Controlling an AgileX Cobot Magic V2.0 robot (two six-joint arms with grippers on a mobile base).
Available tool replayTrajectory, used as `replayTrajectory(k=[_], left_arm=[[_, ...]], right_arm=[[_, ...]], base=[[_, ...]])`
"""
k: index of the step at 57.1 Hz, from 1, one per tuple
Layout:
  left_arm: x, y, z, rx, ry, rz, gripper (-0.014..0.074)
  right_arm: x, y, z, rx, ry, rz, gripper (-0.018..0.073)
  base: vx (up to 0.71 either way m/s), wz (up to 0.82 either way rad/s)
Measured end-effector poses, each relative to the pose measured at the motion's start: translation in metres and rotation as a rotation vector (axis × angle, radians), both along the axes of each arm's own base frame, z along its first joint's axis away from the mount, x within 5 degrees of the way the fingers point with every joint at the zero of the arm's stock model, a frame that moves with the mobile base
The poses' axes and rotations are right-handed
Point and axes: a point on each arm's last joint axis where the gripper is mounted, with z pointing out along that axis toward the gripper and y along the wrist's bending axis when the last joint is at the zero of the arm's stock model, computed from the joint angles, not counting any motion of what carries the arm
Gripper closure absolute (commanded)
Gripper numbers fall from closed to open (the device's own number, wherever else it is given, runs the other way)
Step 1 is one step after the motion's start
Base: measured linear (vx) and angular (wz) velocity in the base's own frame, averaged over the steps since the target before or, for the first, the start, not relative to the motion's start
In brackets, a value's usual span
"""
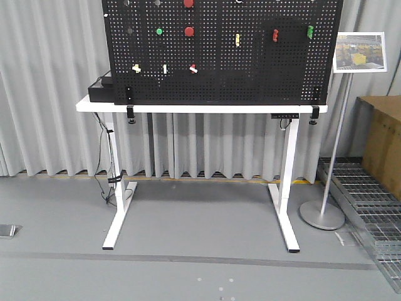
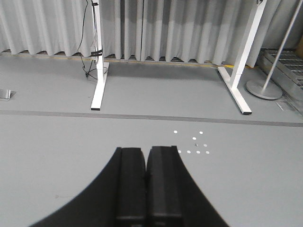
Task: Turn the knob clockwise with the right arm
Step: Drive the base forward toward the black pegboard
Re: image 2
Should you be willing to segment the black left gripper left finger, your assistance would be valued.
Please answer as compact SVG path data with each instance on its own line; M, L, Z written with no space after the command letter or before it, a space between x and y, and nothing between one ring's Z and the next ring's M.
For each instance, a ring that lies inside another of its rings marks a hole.
M97 177L35 227L142 227L145 161L140 148L117 148Z

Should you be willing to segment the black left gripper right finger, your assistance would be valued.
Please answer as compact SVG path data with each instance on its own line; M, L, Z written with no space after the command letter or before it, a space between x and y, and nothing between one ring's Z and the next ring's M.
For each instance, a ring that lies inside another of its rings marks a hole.
M185 167L176 146L154 146L147 161L147 226L226 227Z

